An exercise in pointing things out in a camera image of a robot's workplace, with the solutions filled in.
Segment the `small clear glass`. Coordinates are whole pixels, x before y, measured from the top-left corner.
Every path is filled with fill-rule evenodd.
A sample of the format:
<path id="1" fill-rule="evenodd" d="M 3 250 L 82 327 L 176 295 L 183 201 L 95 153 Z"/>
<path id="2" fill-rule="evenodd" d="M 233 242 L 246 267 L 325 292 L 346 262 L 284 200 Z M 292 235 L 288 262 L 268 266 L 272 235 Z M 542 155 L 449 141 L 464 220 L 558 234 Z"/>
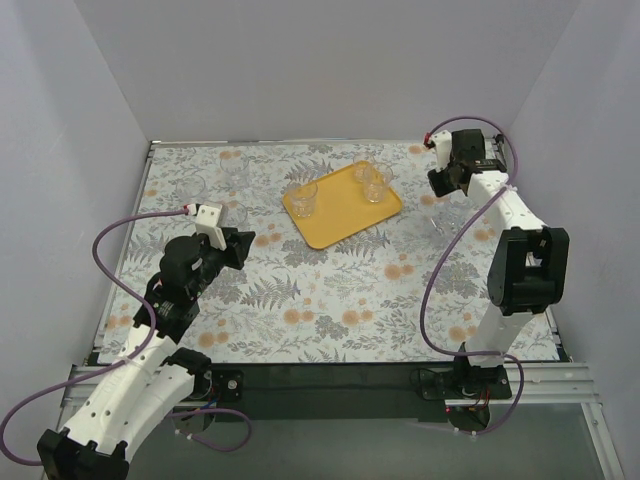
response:
<path id="1" fill-rule="evenodd" d="M 358 152 L 353 157 L 353 177 L 356 182 L 362 183 L 366 169 L 373 164 L 375 157 L 370 152 Z"/>

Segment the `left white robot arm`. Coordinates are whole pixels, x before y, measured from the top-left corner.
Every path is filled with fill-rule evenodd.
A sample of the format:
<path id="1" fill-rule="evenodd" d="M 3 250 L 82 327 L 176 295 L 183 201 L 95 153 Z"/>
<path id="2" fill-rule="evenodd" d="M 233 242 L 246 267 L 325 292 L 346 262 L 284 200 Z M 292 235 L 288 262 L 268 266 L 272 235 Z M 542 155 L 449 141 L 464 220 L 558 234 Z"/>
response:
<path id="1" fill-rule="evenodd" d="M 38 441 L 47 478 L 125 478 L 136 450 L 178 403 L 209 401 L 219 391 L 211 360 L 179 343 L 206 288 L 223 269 L 243 268 L 255 238 L 235 228 L 220 232 L 223 250 L 204 233 L 167 243 L 114 369 L 60 431 Z"/>

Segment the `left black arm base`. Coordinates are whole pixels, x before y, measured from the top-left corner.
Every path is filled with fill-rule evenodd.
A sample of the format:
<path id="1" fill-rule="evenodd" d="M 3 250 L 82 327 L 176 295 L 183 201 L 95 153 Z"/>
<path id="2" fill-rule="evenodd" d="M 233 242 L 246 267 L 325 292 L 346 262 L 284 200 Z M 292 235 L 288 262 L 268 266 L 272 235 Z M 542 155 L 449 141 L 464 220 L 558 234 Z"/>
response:
<path id="1" fill-rule="evenodd" d="M 209 369 L 195 377 L 194 391 L 175 407 L 173 413 L 207 410 L 234 405 L 242 397 L 244 375 L 240 370 Z M 187 434 L 204 432 L 217 420 L 214 413 L 172 418 L 176 429 Z"/>

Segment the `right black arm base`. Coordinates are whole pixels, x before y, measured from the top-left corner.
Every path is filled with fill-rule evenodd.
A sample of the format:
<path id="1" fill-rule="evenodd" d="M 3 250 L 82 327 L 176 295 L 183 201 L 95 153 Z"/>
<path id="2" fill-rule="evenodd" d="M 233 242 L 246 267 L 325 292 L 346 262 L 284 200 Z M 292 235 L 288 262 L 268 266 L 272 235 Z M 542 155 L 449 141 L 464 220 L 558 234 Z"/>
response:
<path id="1" fill-rule="evenodd" d="M 490 428 L 490 403 L 510 400 L 512 389 L 503 367 L 463 373 L 454 368 L 417 368 L 410 384 L 422 400 L 435 401 L 444 414 L 436 424 L 451 426 L 455 432 L 478 435 Z"/>

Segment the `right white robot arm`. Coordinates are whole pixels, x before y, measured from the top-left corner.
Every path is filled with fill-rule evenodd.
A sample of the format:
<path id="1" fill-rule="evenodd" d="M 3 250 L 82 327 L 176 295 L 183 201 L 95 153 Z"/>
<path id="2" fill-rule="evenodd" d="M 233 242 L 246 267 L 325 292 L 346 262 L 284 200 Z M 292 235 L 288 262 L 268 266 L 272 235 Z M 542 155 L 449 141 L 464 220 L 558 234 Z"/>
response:
<path id="1" fill-rule="evenodd" d="M 442 130 L 426 145 L 436 155 L 436 166 L 427 174 L 435 195 L 462 192 L 484 208 L 499 236 L 487 274 L 490 304 L 475 334 L 461 344 L 451 371 L 439 379 L 439 394 L 507 399 L 505 355 L 536 315 L 561 300 L 569 235 L 547 226 L 509 186 L 503 155 L 488 150 L 481 130 Z"/>

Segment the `yellow plastic tray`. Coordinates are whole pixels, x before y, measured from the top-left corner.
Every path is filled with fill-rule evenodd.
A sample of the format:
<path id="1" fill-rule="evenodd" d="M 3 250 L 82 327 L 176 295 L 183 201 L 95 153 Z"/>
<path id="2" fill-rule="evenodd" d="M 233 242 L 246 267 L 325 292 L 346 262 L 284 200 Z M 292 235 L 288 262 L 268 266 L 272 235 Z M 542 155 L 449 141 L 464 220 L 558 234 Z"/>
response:
<path id="1" fill-rule="evenodd" d="M 314 181 L 318 190 L 309 217 L 297 215 L 292 195 L 283 195 L 285 210 L 309 247 L 325 249 L 402 210 L 403 202 L 392 188 L 380 202 L 367 200 L 363 183 L 354 178 L 354 168 L 351 164 Z"/>

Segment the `clear glass left edge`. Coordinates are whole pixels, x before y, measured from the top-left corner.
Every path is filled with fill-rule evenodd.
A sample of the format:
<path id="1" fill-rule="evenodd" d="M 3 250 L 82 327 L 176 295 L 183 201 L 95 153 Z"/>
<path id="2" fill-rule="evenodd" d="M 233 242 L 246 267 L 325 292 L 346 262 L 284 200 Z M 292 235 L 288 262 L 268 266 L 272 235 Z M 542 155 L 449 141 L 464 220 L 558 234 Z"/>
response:
<path id="1" fill-rule="evenodd" d="M 188 175 L 177 180 L 175 194 L 181 204 L 202 203 L 208 196 L 206 181 L 199 175 Z"/>

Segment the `floral patterned table mat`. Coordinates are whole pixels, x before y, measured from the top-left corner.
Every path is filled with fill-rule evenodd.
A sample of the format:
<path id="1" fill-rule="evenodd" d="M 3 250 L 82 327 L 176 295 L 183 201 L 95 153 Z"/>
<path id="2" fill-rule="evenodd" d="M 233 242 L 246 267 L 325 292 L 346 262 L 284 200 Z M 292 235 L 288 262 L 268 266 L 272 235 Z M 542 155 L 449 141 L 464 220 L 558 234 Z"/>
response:
<path id="1" fill-rule="evenodd" d="M 220 167 L 223 151 L 249 158 L 245 183 Z M 282 197 L 370 152 L 393 170 L 402 210 L 323 250 L 307 245 Z M 435 197 L 426 173 L 434 157 L 411 143 L 311 143 L 172 146 L 155 150 L 119 278 L 132 292 L 146 288 L 165 244 L 192 232 L 179 207 L 178 179 L 199 175 L 204 201 L 236 200 L 256 237 L 245 267 L 224 270 L 200 300 L 181 343 L 215 362 L 391 362 L 440 360 L 475 334 L 489 303 L 486 275 L 498 234 L 461 193 Z M 438 203 L 465 209 L 454 236 L 431 223 Z"/>

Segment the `aluminium frame rail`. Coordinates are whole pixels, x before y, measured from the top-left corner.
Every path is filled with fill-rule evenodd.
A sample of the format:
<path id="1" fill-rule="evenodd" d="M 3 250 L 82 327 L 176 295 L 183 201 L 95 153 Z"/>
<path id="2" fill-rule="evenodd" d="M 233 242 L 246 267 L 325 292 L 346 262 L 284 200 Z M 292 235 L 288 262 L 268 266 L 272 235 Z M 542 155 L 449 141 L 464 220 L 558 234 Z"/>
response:
<path id="1" fill-rule="evenodd" d="M 70 379 L 97 372 L 103 366 L 72 367 Z M 519 384 L 519 370 L 515 363 L 505 365 L 506 373 L 515 394 Z M 525 362 L 524 388 L 519 404 L 590 404 L 602 403 L 599 391 L 583 363 Z M 66 387 L 62 407 L 79 407 L 92 393 L 98 380 L 92 378 Z"/>

